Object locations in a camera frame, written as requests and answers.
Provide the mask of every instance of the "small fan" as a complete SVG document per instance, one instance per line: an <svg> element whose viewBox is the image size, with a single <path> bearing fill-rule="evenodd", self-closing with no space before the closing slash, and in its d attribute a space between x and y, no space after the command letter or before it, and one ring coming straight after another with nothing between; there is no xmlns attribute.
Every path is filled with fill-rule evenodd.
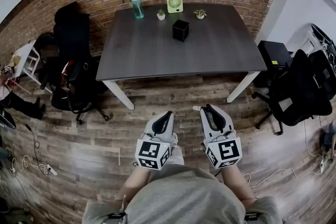
<svg viewBox="0 0 336 224"><path fill-rule="evenodd" d="M169 13L176 13L183 11L182 0L167 0L167 9Z"/></svg>

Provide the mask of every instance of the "potted plant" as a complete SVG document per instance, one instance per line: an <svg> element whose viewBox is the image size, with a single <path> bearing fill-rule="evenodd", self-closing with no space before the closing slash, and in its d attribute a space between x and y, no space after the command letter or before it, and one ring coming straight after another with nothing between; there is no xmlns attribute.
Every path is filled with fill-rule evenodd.
<svg viewBox="0 0 336 224"><path fill-rule="evenodd" d="M164 20L166 17L163 9L159 9L156 15L158 16L159 20Z"/></svg>
<svg viewBox="0 0 336 224"><path fill-rule="evenodd" d="M203 9L197 9L194 11L194 13L196 14L197 19L200 19L200 20L202 20L204 16L206 16L205 10Z"/></svg>

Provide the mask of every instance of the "black cube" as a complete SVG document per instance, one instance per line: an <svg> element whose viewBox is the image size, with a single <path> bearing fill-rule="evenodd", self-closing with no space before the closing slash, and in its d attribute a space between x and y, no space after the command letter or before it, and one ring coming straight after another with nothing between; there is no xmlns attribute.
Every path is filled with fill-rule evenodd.
<svg viewBox="0 0 336 224"><path fill-rule="evenodd" d="M173 24L173 38L184 42L189 34L189 23L177 20Z"/></svg>

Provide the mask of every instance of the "table leg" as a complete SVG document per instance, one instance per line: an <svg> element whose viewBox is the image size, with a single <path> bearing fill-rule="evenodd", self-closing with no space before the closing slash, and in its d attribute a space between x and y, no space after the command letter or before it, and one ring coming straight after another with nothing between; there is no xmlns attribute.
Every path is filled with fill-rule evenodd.
<svg viewBox="0 0 336 224"><path fill-rule="evenodd" d="M30 95L32 95L33 93L26 90L25 88L23 88L22 86L20 86L18 83L16 83L15 79L11 79L11 82L13 82L16 86L18 86L20 89L24 90L25 92L29 93Z"/></svg>
<svg viewBox="0 0 336 224"><path fill-rule="evenodd" d="M134 104L130 99L124 94L124 92L119 88L114 80L103 81L107 88L129 109L134 110Z"/></svg>
<svg viewBox="0 0 336 224"><path fill-rule="evenodd" d="M226 101L231 103L233 100L237 98L238 95L241 94L242 91L246 89L247 86L258 76L260 71L249 72L245 78L241 81L241 83L233 90L233 92L228 96Z"/></svg>
<svg viewBox="0 0 336 224"><path fill-rule="evenodd" d="M25 74L27 74L27 76L29 76L32 80L34 80L37 84L41 85L41 82L38 81L37 78L35 78L28 70L26 70L25 68L23 68L23 72ZM48 92L52 93L52 91L50 89L48 89L47 87L45 87L45 90L47 90Z"/></svg>

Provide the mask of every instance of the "teal water bottle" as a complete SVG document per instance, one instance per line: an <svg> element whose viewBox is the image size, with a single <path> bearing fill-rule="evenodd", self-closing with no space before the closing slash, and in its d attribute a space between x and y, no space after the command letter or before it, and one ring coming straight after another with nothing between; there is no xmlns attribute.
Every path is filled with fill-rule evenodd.
<svg viewBox="0 0 336 224"><path fill-rule="evenodd" d="M141 0L131 0L134 10L134 16L137 19L141 19L144 16Z"/></svg>

